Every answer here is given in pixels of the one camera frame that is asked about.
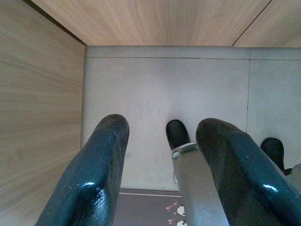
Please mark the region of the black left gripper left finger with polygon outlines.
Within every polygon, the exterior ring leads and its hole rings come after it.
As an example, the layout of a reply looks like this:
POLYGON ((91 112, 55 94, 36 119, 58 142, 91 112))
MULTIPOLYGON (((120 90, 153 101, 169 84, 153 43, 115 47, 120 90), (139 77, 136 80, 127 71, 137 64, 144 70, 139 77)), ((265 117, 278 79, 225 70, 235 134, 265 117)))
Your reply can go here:
POLYGON ((63 172, 38 226, 111 226, 117 206, 129 124, 104 117, 63 172))

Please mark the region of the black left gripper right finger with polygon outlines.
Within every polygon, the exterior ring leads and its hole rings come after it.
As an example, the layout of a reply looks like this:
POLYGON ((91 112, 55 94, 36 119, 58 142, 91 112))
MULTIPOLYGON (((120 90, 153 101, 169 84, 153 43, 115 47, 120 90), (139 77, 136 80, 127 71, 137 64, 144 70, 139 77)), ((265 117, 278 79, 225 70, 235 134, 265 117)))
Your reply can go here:
POLYGON ((207 118, 196 141, 231 226, 300 225, 301 193, 247 133, 207 118))

